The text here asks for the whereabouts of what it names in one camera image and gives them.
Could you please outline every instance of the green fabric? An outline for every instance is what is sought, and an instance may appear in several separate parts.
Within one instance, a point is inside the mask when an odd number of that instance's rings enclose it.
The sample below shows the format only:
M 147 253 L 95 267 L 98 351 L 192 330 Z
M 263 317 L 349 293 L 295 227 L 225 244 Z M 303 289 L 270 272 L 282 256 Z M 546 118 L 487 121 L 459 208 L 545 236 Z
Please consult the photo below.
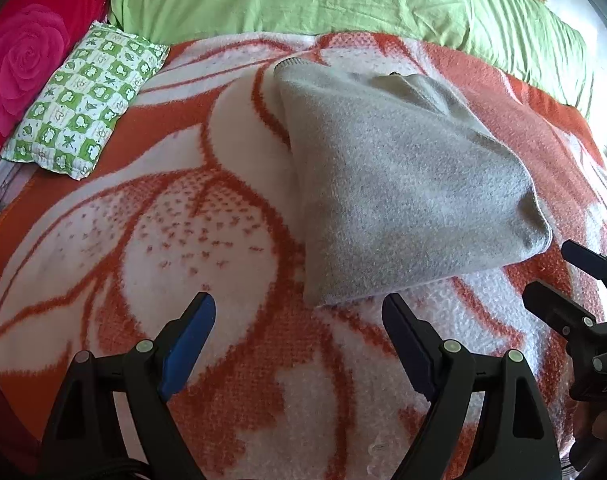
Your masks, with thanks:
M 88 176 L 117 119 L 169 50 L 94 22 L 28 108 L 1 156 L 76 180 Z
M 581 35 L 540 0 L 112 0 L 110 20 L 157 43 L 240 32 L 387 32 L 462 50 L 587 116 Z

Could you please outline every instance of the screw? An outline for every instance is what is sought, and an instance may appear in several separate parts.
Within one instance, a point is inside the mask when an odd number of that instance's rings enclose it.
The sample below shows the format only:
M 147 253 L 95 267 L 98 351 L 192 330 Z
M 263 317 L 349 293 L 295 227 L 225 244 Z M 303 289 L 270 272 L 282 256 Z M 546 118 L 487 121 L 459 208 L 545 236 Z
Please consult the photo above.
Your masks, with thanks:
M 456 352 L 461 350 L 461 343 L 455 341 L 454 339 L 448 339 L 443 341 L 443 348 L 451 354 L 456 354 Z
M 88 359 L 90 359 L 90 352 L 88 352 L 87 350 L 82 350 L 81 352 L 77 352 L 77 354 L 74 356 L 74 360 L 77 363 L 84 363 Z
M 513 361 L 515 363 L 520 363 L 521 361 L 523 361 L 523 354 L 519 350 L 510 350 L 507 353 L 507 357 L 508 359 L 510 359 L 510 361 Z
M 145 352 L 149 352 L 154 347 L 154 343 L 149 339 L 144 339 L 137 343 L 136 349 L 138 352 L 145 354 Z

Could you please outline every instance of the orange and white blanket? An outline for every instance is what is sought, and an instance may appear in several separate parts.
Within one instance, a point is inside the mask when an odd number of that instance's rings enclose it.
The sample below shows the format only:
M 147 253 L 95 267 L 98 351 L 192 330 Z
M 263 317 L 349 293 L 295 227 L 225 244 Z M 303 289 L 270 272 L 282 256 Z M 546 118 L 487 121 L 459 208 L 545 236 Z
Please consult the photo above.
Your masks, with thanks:
M 589 128 L 573 108 L 470 56 L 364 33 L 176 46 L 89 178 L 34 174 L 0 217 L 0 386 L 21 421 L 41 436 L 75 352 L 126 351 L 205 290 L 216 325 L 171 411 L 208 478 L 392 475 L 427 403 L 382 328 L 382 298 L 302 304 L 299 190 L 272 80 L 288 56 L 456 86 L 524 161 L 554 230 L 551 248 L 404 296 L 443 338 L 471 351 L 522 349 L 567 450 L 571 367 L 520 294 L 541 278 L 607 320 L 607 294 L 559 250 L 572 238 L 607 253 L 605 162 Z M 480 406 L 475 397 L 451 476 Z M 125 416 L 123 431 L 141 456 Z

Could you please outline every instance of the red floral fabric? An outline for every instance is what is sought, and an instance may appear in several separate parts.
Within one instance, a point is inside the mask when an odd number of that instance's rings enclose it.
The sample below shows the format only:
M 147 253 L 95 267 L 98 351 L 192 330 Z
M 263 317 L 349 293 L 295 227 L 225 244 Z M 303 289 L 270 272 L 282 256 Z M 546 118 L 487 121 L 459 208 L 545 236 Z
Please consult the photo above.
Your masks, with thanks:
M 0 12 L 0 150 L 107 0 L 9 0 Z

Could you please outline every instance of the gray fabric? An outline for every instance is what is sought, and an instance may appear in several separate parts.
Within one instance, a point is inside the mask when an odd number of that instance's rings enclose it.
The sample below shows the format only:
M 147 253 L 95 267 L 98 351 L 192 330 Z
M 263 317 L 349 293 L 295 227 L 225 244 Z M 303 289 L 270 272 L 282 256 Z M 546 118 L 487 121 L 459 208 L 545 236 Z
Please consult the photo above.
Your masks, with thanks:
M 532 178 L 422 75 L 274 70 L 302 192 L 308 304 L 521 262 L 551 243 Z

